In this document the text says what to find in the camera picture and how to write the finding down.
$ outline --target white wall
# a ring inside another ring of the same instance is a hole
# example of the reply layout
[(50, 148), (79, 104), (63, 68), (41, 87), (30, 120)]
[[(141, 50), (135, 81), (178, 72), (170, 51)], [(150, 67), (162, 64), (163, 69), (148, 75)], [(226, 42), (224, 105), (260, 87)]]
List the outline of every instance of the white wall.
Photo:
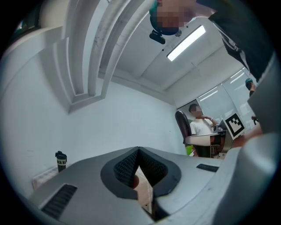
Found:
[(56, 165), (58, 150), (70, 163), (130, 146), (185, 154), (174, 106), (111, 83), (106, 99), (67, 115), (45, 71), (38, 54), (0, 99), (1, 159), (24, 196), (34, 176)]
[(234, 75), (242, 67), (239, 61), (228, 55), (223, 46), (169, 87), (168, 95), (179, 108)]
[(32, 192), (32, 177), (55, 165), (54, 153), (64, 147), (66, 119), (38, 56), (33, 57), (0, 99), (1, 159), (24, 196)]
[(69, 115), (65, 153), (69, 162), (131, 146), (184, 154), (175, 112), (170, 104), (111, 82), (104, 100)]

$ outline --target vent grille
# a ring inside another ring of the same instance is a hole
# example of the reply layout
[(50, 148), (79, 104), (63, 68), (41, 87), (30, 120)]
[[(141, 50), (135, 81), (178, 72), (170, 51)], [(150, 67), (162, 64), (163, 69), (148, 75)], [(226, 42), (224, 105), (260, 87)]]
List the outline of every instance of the vent grille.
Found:
[(55, 219), (59, 219), (76, 190), (77, 187), (72, 185), (63, 185), (42, 208), (42, 212)]

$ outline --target person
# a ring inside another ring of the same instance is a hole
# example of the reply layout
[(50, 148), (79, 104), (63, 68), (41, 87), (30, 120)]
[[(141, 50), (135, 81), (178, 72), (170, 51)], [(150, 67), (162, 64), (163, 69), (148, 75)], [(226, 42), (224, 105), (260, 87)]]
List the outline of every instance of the person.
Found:
[(246, 88), (250, 91), (250, 96), (256, 91), (256, 86), (251, 78), (245, 81)]
[(253, 0), (155, 0), (151, 24), (162, 31), (183, 27), (197, 17), (208, 18), (221, 34), (230, 56), (241, 62), (258, 82), (274, 48), (265, 29), (245, 4)]
[(191, 104), (189, 106), (189, 112), (195, 117), (190, 123), (192, 135), (207, 135), (213, 133), (213, 127), (217, 125), (217, 122), (213, 118), (204, 116), (197, 104)]
[[(255, 84), (253, 83), (253, 80), (251, 78), (247, 78), (246, 81), (245, 81), (245, 85), (246, 85), (246, 88), (250, 91), (250, 96), (256, 91), (256, 86)], [(252, 120), (254, 121), (254, 123), (256, 124), (255, 121), (258, 122), (258, 119), (256, 116), (252, 116), (251, 117)]]

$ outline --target black mesh opening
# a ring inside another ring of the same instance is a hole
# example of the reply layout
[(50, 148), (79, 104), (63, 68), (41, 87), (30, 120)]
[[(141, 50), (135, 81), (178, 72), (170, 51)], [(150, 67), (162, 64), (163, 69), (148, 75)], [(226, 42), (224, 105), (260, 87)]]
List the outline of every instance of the black mesh opening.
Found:
[(133, 187), (134, 176), (139, 166), (138, 151), (120, 161), (114, 166), (115, 177), (123, 184)]
[(140, 150), (139, 163), (141, 170), (152, 187), (161, 181), (168, 173), (167, 166)]
[(47, 215), (59, 219), (77, 187), (72, 185), (63, 185), (59, 191), (49, 200), (49, 202), (42, 208), (42, 212)]

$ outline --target fluorescent light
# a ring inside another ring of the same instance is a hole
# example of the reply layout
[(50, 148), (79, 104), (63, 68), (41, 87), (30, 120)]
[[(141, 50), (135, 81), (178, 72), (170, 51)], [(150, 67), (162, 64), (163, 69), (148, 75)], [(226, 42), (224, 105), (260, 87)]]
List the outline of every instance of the fluorescent light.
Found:
[(212, 90), (214, 90), (214, 89), (216, 89), (218, 86), (216, 86), (216, 87), (214, 87), (213, 89), (211, 89), (211, 90), (209, 90), (208, 92), (206, 92), (205, 94), (202, 94), (200, 97), (198, 97), (198, 98), (201, 98), (202, 96), (204, 96), (204, 95), (206, 95), (206, 94), (208, 94), (210, 91), (212, 91)]
[(173, 61), (178, 57), (188, 46), (195, 42), (200, 36), (205, 33), (205, 28), (201, 25), (189, 36), (187, 36), (178, 46), (176, 46), (168, 55), (167, 58)]
[(245, 84), (241, 84), (239, 87), (235, 88), (234, 91), (238, 90), (241, 87), (245, 87)]
[(233, 83), (234, 81), (236, 81), (237, 79), (239, 79), (241, 76), (243, 76), (244, 73), (242, 73), (240, 76), (236, 77), (233, 81), (231, 81), (230, 83)]
[(209, 94), (207, 97), (202, 98), (200, 101), (203, 101), (204, 99), (206, 99), (206, 98), (208, 98), (208, 97), (212, 96), (212, 95), (213, 95), (213, 94), (215, 94), (216, 92), (218, 92), (218, 91), (216, 90), (216, 91), (215, 91), (215, 92), (213, 92), (212, 94)]
[[(239, 70), (236, 74), (239, 74), (241, 71), (242, 71), (242, 69)], [(234, 77), (236, 74), (234, 74), (232, 77)], [(232, 77), (231, 77), (231, 78), (232, 78)]]
[(247, 105), (249, 105), (249, 104), (246, 102), (246, 103), (244, 103), (243, 105), (241, 105), (240, 108), (243, 108), (243, 107), (245, 107), (245, 106), (247, 106)]

